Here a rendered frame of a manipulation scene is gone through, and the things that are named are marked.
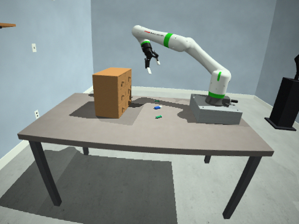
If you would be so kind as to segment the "small wooden chest of drawers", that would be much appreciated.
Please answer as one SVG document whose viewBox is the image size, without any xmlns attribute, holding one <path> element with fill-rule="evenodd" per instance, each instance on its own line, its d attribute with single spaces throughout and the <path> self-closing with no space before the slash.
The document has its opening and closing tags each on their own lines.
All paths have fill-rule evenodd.
<svg viewBox="0 0 299 224">
<path fill-rule="evenodd" d="M 110 67 L 93 74 L 94 106 L 96 116 L 119 119 L 118 77 L 130 69 Z M 122 71 L 120 71 L 122 70 Z M 109 76 L 112 75 L 112 76 Z"/>
</svg>

